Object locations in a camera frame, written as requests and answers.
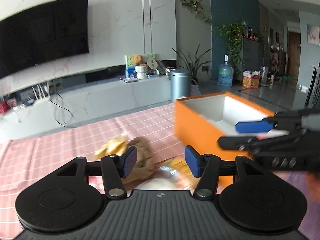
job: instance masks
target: black disc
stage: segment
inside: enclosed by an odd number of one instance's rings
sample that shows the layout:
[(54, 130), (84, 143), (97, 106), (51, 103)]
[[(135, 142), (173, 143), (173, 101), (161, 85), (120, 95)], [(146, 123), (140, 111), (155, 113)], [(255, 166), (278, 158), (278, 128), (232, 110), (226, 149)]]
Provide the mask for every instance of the black disc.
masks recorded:
[(271, 234), (298, 229), (307, 210), (304, 195), (273, 174), (246, 176), (231, 184), (220, 194), (219, 205), (241, 228)]
[(51, 183), (39, 181), (26, 188), (18, 195), (15, 206), (24, 228), (58, 233), (89, 223), (99, 214), (102, 205), (102, 195), (97, 189), (64, 177)]

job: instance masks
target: banana peel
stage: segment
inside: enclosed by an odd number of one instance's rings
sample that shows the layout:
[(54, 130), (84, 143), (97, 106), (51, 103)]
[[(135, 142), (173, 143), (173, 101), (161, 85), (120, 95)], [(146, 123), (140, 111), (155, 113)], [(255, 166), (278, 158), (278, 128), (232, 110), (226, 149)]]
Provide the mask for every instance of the banana peel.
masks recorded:
[(102, 145), (98, 151), (95, 152), (94, 157), (96, 160), (104, 156), (116, 154), (122, 155), (127, 150), (127, 134), (124, 131), (121, 137), (111, 138), (106, 144)]

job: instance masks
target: open box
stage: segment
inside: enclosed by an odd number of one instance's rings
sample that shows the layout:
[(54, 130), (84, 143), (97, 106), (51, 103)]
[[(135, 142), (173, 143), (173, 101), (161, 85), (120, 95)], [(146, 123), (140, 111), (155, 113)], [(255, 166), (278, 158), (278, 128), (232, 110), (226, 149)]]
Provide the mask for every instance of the open box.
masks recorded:
[[(219, 137), (244, 136), (235, 129), (237, 122), (273, 115), (274, 112), (229, 92), (181, 98), (175, 101), (174, 131), (185, 145), (191, 145), (200, 154), (211, 153), (222, 160), (234, 161), (238, 155), (249, 157), (248, 152), (222, 150), (217, 144)], [(221, 177), (220, 182), (228, 186), (232, 177)]]

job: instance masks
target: brown cloth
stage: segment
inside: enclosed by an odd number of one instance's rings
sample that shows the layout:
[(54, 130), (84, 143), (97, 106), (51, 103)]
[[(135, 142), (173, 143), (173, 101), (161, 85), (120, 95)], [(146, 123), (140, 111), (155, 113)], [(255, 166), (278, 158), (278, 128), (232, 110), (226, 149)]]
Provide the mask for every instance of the brown cloth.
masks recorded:
[(145, 181), (150, 179), (155, 172), (155, 164), (152, 159), (152, 152), (147, 139), (144, 137), (137, 137), (128, 143), (128, 148), (135, 146), (138, 152), (138, 158), (130, 175), (126, 179), (121, 179), (123, 184), (131, 183), (133, 181)]

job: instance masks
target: gray ribbed panel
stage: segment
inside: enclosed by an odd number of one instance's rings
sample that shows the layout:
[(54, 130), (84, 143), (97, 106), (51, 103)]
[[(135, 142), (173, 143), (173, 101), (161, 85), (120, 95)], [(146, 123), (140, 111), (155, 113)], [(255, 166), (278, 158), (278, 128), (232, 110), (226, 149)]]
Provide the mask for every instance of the gray ribbed panel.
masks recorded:
[(298, 232), (281, 236), (252, 235), (227, 223), (215, 206), (189, 191), (135, 190), (111, 201), (102, 215), (73, 233), (48, 236), (24, 231), (17, 240), (305, 240)]

